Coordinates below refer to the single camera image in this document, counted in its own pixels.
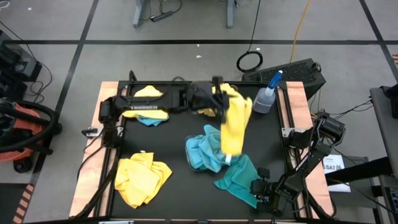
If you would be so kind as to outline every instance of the table leg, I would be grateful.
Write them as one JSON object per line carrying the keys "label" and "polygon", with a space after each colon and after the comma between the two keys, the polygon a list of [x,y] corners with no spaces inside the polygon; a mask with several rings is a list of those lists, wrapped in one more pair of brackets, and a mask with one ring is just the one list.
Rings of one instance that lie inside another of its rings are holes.
{"label": "table leg", "polygon": [[232,28],[234,25],[234,0],[228,0],[226,5],[226,27]]}
{"label": "table leg", "polygon": [[132,19],[132,25],[134,26],[134,28],[137,28],[139,26],[139,20],[141,18],[141,13],[144,8],[144,3],[145,3],[145,0],[136,0],[136,4],[137,4],[136,12],[134,13],[134,18]]}

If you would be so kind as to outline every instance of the yellow towel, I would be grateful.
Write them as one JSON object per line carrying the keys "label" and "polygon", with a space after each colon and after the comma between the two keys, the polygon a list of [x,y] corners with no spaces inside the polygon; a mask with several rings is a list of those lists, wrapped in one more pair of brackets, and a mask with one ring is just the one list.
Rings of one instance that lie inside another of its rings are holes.
{"label": "yellow towel", "polygon": [[[228,95],[234,96],[229,98],[226,122],[221,124],[221,151],[227,155],[237,156],[242,154],[244,130],[248,125],[253,103],[250,97],[244,99],[227,83],[221,84],[220,88]],[[215,116],[211,109],[198,110],[198,113]]]}
{"label": "yellow towel", "polygon": [[163,162],[154,162],[154,153],[135,153],[130,159],[120,159],[114,188],[133,208],[148,204],[172,174]]}
{"label": "yellow towel", "polygon": [[[155,89],[155,87],[149,85],[143,88],[142,90],[139,90],[134,96],[161,96],[163,93],[161,93],[159,90]],[[169,118],[169,115],[162,111],[162,110],[131,110],[131,111],[125,111],[123,116],[127,118],[136,118],[138,116],[144,116],[146,118],[155,118],[155,119],[167,119]]]}

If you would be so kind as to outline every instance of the teal cloth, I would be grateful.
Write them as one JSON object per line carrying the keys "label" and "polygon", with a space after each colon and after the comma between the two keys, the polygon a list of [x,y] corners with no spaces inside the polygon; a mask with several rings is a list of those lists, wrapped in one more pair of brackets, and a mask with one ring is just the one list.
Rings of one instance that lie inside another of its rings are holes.
{"label": "teal cloth", "polygon": [[250,194],[250,184],[258,179],[257,170],[247,155],[241,156],[239,161],[231,165],[225,172],[224,178],[214,181],[214,184],[221,190],[227,190],[235,197],[244,200],[254,208],[257,208],[257,200]]}
{"label": "teal cloth", "polygon": [[[192,169],[212,170],[219,172],[225,163],[225,155],[221,152],[220,131],[207,124],[203,127],[206,135],[190,138],[185,143],[188,163]],[[232,157],[231,164],[238,161],[239,157]]]}
{"label": "teal cloth", "polygon": [[158,126],[162,121],[167,121],[168,118],[167,119],[155,119],[155,118],[147,118],[144,116],[139,116],[137,118],[137,120],[146,126],[151,126],[151,125]]}

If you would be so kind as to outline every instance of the gray floor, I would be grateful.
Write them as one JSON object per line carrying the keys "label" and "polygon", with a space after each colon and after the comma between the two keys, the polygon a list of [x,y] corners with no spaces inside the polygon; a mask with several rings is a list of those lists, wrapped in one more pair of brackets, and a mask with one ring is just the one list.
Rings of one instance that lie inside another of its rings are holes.
{"label": "gray floor", "polygon": [[[134,1],[99,0],[89,40],[187,40],[249,39],[255,18],[256,0],[241,0],[235,9],[234,28],[226,29],[226,3],[215,0],[182,0],[181,11],[163,21],[145,22],[132,28]],[[23,39],[79,40],[93,0],[12,1],[0,11],[0,21]],[[255,39],[292,40],[306,0],[270,0],[261,2]],[[398,40],[398,2],[366,1],[385,40]],[[152,1],[152,13],[159,3]],[[178,7],[169,0],[164,10]],[[149,7],[144,17],[149,16]],[[376,36],[358,0],[314,0],[298,36],[300,40],[376,40]],[[134,70],[139,80],[170,80],[179,75],[187,80],[209,80],[222,75],[240,80],[236,59],[248,45],[84,45],[63,105],[60,122],[63,133],[55,137],[35,188],[25,221],[68,217],[75,191],[76,172],[83,157],[86,139],[80,134],[90,125],[102,81],[127,79]],[[291,45],[253,45],[264,56],[263,68],[287,63]],[[44,91],[44,105],[55,108],[64,81],[70,71],[76,45],[31,45],[35,56],[53,73],[53,82]],[[392,54],[398,46],[389,45]],[[369,89],[394,85],[391,68],[379,45],[298,45],[295,60],[312,58],[322,65],[327,84],[322,88],[319,108],[338,113],[368,100]],[[243,63],[250,67],[254,58]],[[42,70],[39,80],[47,83]],[[318,108],[318,99],[312,110]],[[344,116],[347,133],[339,149],[352,156],[370,159],[386,155],[373,110]],[[0,182],[29,182],[31,173],[20,175],[12,164],[0,164]],[[374,222],[366,209],[339,208],[342,220]]]}

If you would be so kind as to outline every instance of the black floor stripe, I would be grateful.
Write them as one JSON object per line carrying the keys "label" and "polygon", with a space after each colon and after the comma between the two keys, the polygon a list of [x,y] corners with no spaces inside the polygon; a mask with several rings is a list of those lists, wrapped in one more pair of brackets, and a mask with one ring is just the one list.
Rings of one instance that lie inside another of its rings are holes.
{"label": "black floor stripe", "polygon": [[[6,40],[6,44],[29,45],[159,45],[159,44],[250,44],[250,40]],[[298,45],[398,45],[398,40],[298,40]],[[293,40],[253,40],[253,44],[292,45]]]}
{"label": "black floor stripe", "polygon": [[368,18],[368,21],[372,27],[374,35],[376,36],[377,40],[380,41],[381,50],[383,51],[383,54],[387,60],[387,63],[390,66],[391,72],[394,75],[394,77],[396,78],[396,80],[398,81],[398,68],[394,63],[394,59],[392,59],[392,55],[390,54],[390,51],[388,50],[386,42],[383,40],[383,37],[381,36],[379,29],[377,28],[376,22],[373,19],[371,11],[369,10],[368,5],[366,4],[365,0],[359,0],[359,2],[361,3],[361,6],[363,8],[363,11],[365,12],[366,17]]}
{"label": "black floor stripe", "polygon": [[90,13],[88,14],[88,18],[87,18],[85,27],[83,29],[83,32],[81,33],[80,42],[76,48],[76,52],[73,56],[71,65],[69,67],[68,75],[65,79],[65,82],[63,83],[60,98],[58,99],[57,106],[55,107],[55,111],[58,113],[61,113],[63,104],[65,103],[65,100],[67,98],[70,84],[72,82],[73,75],[75,74],[76,66],[77,66],[77,63],[79,62],[81,51],[83,50],[84,40],[87,38],[87,34],[88,34],[88,30],[90,29],[91,22],[93,22],[94,13],[97,8],[98,1],[99,0],[93,1],[93,5],[91,6]]}
{"label": "black floor stripe", "polygon": [[[90,13],[88,14],[85,27],[83,29],[83,32],[81,33],[81,37],[80,37],[78,46],[76,48],[76,52],[75,52],[75,54],[73,56],[73,59],[72,59],[72,62],[70,64],[68,75],[67,75],[67,77],[65,79],[65,82],[63,84],[62,91],[61,91],[61,94],[60,94],[60,98],[58,99],[57,106],[55,108],[55,111],[58,112],[59,114],[61,113],[61,110],[63,108],[63,104],[65,103],[65,99],[67,97],[68,90],[69,90],[70,84],[72,82],[73,75],[75,74],[76,66],[77,66],[77,63],[79,61],[81,51],[83,50],[83,46],[84,46],[83,41],[87,38],[88,30],[90,28],[91,22],[93,21],[94,13],[95,13],[95,10],[97,8],[98,1],[99,0],[94,0],[93,1],[93,5],[91,6]],[[44,143],[44,146],[49,147],[50,146],[50,142],[51,142],[51,139],[48,139],[47,142]],[[36,186],[36,183],[39,180],[40,173],[41,173],[41,170],[43,168],[43,164],[44,164],[45,158],[46,158],[45,154],[40,154],[39,158],[36,161],[36,165],[34,167],[32,176],[30,177],[30,183],[33,184],[34,186]]]}

